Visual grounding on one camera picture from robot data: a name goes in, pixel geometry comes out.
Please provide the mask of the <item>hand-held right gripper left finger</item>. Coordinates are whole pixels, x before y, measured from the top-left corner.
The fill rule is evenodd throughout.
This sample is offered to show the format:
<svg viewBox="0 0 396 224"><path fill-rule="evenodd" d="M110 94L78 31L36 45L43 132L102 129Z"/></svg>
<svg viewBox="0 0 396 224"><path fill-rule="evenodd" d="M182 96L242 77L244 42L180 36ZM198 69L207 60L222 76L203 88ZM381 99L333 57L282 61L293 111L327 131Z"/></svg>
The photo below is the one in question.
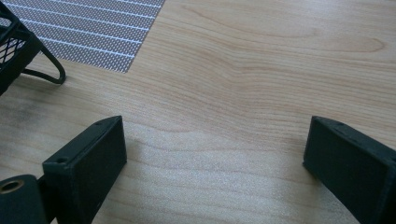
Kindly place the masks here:
<svg viewBox="0 0 396 224"><path fill-rule="evenodd" d="M59 224L91 224L127 162L122 117L88 127L43 163Z"/></svg>

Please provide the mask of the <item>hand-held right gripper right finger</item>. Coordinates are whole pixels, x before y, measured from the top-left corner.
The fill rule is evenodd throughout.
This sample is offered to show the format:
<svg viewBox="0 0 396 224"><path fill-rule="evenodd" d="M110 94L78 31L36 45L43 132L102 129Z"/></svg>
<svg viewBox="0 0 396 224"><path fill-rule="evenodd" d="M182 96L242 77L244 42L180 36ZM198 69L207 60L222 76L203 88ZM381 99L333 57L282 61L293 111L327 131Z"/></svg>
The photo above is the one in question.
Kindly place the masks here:
<svg viewBox="0 0 396 224"><path fill-rule="evenodd" d="M396 224L396 150L345 123L314 116L304 167L360 224Z"/></svg>

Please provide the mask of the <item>black wire basket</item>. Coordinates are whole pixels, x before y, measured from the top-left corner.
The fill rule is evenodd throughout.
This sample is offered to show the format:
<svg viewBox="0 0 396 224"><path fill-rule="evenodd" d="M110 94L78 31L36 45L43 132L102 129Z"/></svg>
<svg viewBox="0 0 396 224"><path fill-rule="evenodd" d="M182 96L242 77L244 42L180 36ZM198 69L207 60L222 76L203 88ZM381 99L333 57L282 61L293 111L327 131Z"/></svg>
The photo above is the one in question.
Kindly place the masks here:
<svg viewBox="0 0 396 224"><path fill-rule="evenodd" d="M58 69L57 78L27 68L39 52L42 52ZM65 70L60 62L0 1L0 96L21 74L43 78L58 85L64 84L66 80Z"/></svg>

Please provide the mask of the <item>grey striped placemat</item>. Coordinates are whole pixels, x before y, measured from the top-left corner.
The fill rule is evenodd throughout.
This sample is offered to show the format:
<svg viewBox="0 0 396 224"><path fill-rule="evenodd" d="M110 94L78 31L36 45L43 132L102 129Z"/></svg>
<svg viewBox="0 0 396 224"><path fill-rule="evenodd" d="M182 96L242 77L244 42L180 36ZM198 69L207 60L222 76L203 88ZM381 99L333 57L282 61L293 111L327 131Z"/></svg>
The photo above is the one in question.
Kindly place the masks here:
<svg viewBox="0 0 396 224"><path fill-rule="evenodd" d="M165 0L0 0L59 59L125 73Z"/></svg>

